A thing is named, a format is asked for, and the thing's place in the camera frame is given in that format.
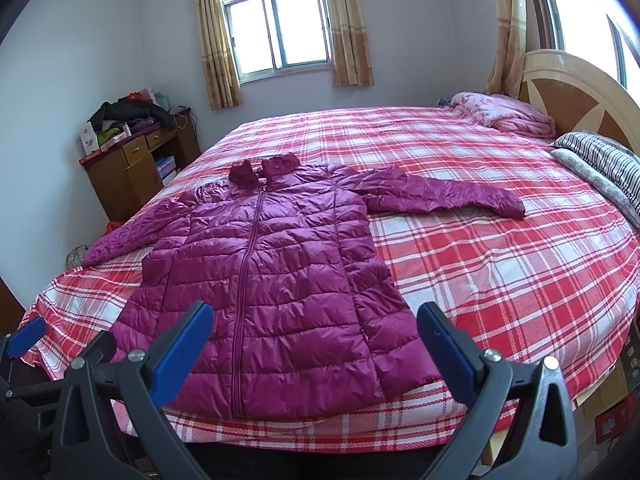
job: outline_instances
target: screw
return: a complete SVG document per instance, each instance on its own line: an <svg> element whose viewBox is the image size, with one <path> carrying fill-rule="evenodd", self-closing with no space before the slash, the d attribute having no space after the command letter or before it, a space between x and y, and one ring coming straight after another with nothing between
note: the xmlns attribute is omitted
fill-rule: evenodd
<svg viewBox="0 0 640 480"><path fill-rule="evenodd" d="M74 370L79 370L85 365L86 361L82 357L76 357L73 361L71 361L71 367Z"/></svg>
<svg viewBox="0 0 640 480"><path fill-rule="evenodd" d="M489 348L488 350L484 351L484 358L490 363L497 363L500 359L502 359L502 356L497 350Z"/></svg>
<svg viewBox="0 0 640 480"><path fill-rule="evenodd" d="M560 363L558 362L558 359L556 359L552 355L546 356L543 363L547 368L549 368L549 370L558 370L558 368L560 367Z"/></svg>
<svg viewBox="0 0 640 480"><path fill-rule="evenodd" d="M127 355L127 359L129 359L129 361L133 363L139 363L145 357L146 357L146 352L144 350L141 350L140 348L136 348L135 350L132 350Z"/></svg>

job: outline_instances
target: blue gripper pad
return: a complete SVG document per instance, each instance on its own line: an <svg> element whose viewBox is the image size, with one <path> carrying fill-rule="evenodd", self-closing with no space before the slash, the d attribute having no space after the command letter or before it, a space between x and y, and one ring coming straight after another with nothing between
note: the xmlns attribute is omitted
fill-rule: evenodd
<svg viewBox="0 0 640 480"><path fill-rule="evenodd" d="M213 309L201 303L152 372L150 395L158 409L174 402L212 330Z"/></svg>
<svg viewBox="0 0 640 480"><path fill-rule="evenodd" d="M40 341L46 331L47 323L41 317L36 317L7 340L4 352L10 359L22 357L29 348Z"/></svg>
<svg viewBox="0 0 640 480"><path fill-rule="evenodd" d="M471 409L478 400L474 368L428 304L421 305L418 309L417 322L418 334L447 383L451 395L457 402L466 404ZM451 330L457 330L447 324Z"/></svg>

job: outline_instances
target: jacket zipper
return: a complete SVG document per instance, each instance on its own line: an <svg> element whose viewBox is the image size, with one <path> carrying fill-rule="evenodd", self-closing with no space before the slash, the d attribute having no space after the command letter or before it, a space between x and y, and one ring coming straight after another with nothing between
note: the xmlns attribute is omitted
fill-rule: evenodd
<svg viewBox="0 0 640 480"><path fill-rule="evenodd" d="M258 192L258 202L255 206L254 225L252 227L251 238L246 249L246 254L240 265L240 280L238 284L238 316L236 317L236 330L234 332L234 344L231 369L231 415L233 418L242 418L242 395L240 392L242 378L242 334L244 333L244 310L246 308L246 279L249 273L249 256L254 250L256 238L258 237L258 218L262 208L264 191L260 188Z"/></svg>

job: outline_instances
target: plaid bedsheet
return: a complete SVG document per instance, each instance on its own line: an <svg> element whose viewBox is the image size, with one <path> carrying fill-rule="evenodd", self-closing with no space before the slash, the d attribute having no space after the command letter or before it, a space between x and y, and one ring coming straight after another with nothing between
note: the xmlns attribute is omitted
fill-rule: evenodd
<svg viewBox="0 0 640 480"><path fill-rule="evenodd" d="M248 158L294 152L305 163L364 170L395 164L408 173L485 182L516 192L527 218L481 210L371 217L378 252L412 309L435 300L483 348L538 362L555 355L575 397L601 377L622 348L638 302L638 236L587 183L557 164L539 140L500 133L450 108L363 108L297 114L245 124L154 198L226 176ZM75 269L38 295L25 319L42 316L47 335L26 355L60 378L71 358L108 330L142 280L149 248ZM134 434L124 407L121 428ZM444 443L465 409L443 382L394 402L326 420L207 420L166 410L186 442L367 452ZM508 426L508 406L498 424Z"/></svg>

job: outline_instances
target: gold patterned curtain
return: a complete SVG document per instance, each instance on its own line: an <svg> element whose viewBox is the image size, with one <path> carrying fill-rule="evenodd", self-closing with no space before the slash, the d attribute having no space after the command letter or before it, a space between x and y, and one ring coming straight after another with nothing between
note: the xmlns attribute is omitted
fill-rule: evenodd
<svg viewBox="0 0 640 480"><path fill-rule="evenodd" d="M495 0L498 12L498 52L487 94L517 98L520 93L527 41L525 0Z"/></svg>
<svg viewBox="0 0 640 480"><path fill-rule="evenodd" d="M238 72L225 25L222 0L196 0L202 66L212 110L242 104Z"/></svg>
<svg viewBox="0 0 640 480"><path fill-rule="evenodd" d="M373 86L369 40L358 0L327 0L334 40L334 86Z"/></svg>

